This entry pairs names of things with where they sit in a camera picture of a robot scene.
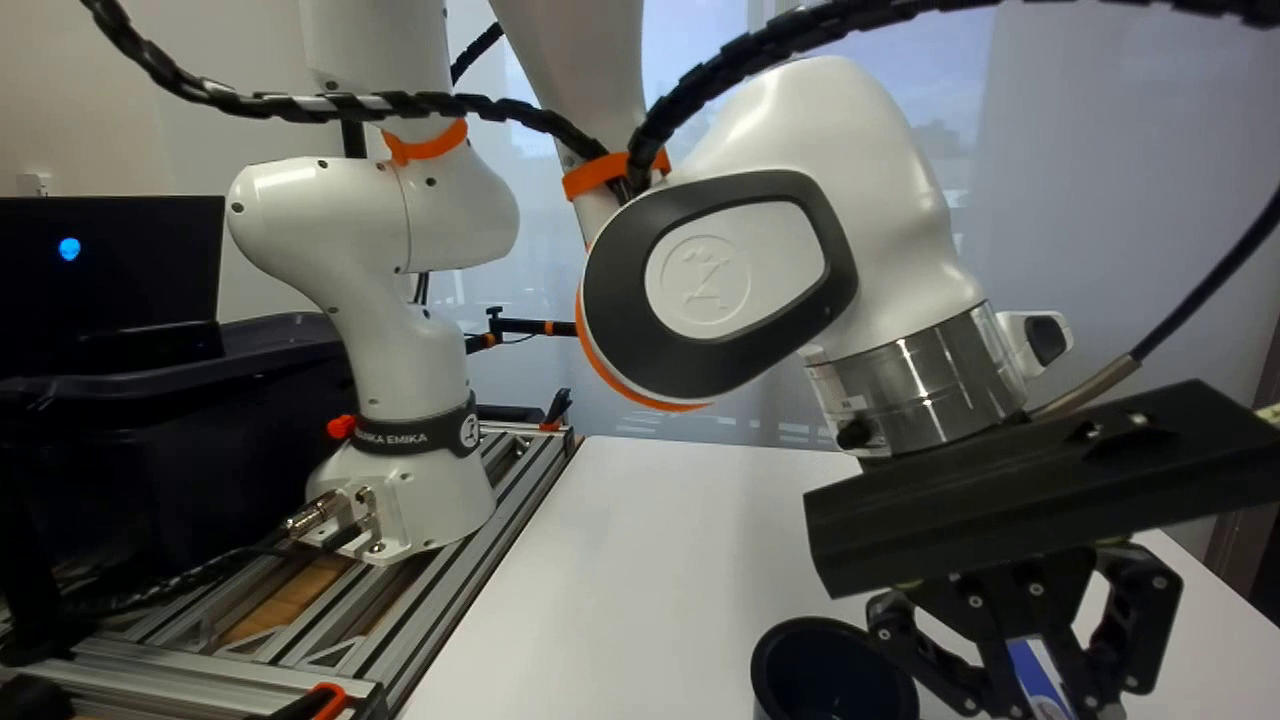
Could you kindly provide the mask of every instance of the desk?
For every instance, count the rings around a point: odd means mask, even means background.
[[[774,624],[864,616],[824,596],[800,511],[852,474],[842,454],[590,442],[405,720],[754,720],[749,658]],[[1160,688],[1129,718],[1278,720],[1280,633],[1165,534],[1140,544],[1188,590]],[[922,708],[953,718],[927,694]]]

